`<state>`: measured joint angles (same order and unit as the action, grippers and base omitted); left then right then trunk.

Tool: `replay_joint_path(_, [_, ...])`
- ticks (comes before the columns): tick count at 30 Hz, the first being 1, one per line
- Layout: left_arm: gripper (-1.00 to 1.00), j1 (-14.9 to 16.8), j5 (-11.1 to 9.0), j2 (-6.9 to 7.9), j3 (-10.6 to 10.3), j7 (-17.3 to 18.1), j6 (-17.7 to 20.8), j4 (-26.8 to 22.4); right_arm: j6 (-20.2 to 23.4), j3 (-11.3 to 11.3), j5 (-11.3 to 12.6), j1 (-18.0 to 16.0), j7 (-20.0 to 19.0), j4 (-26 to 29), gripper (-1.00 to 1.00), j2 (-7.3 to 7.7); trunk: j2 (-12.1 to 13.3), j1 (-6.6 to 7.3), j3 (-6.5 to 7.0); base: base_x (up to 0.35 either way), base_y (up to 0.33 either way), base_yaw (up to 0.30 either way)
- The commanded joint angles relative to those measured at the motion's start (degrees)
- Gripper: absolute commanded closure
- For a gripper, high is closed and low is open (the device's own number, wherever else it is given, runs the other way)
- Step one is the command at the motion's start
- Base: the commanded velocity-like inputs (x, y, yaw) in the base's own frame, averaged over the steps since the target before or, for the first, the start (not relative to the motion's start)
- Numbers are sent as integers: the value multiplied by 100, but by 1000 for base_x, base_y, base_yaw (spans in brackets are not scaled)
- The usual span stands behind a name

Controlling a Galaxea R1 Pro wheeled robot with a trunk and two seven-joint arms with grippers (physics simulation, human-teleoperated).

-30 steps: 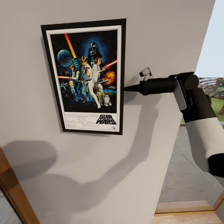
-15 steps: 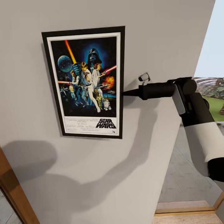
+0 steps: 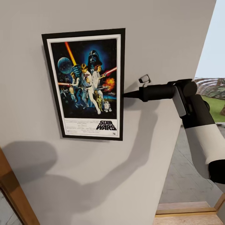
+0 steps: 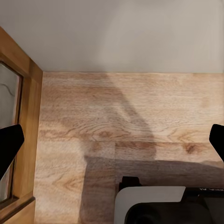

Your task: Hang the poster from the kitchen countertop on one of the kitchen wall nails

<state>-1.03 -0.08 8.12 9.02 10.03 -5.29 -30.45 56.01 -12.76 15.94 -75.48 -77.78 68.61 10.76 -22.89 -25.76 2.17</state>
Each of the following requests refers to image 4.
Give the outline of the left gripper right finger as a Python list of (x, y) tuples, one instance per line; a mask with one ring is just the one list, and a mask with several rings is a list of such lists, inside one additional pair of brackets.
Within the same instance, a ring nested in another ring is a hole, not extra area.
[(213, 124), (209, 141), (224, 162), (224, 126)]

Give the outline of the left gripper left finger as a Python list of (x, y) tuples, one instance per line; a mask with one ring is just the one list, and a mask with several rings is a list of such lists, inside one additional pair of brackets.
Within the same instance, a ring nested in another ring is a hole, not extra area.
[(24, 142), (20, 124), (0, 129), (0, 180)]

